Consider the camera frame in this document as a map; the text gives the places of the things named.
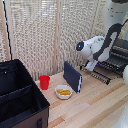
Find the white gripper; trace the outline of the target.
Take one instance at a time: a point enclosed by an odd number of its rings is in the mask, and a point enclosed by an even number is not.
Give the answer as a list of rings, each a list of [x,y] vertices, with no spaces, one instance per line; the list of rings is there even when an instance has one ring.
[[[97,63],[98,63],[97,60],[89,61],[89,62],[87,63],[87,65],[85,66],[85,68],[86,68],[87,70],[89,70],[89,71],[93,71]]]

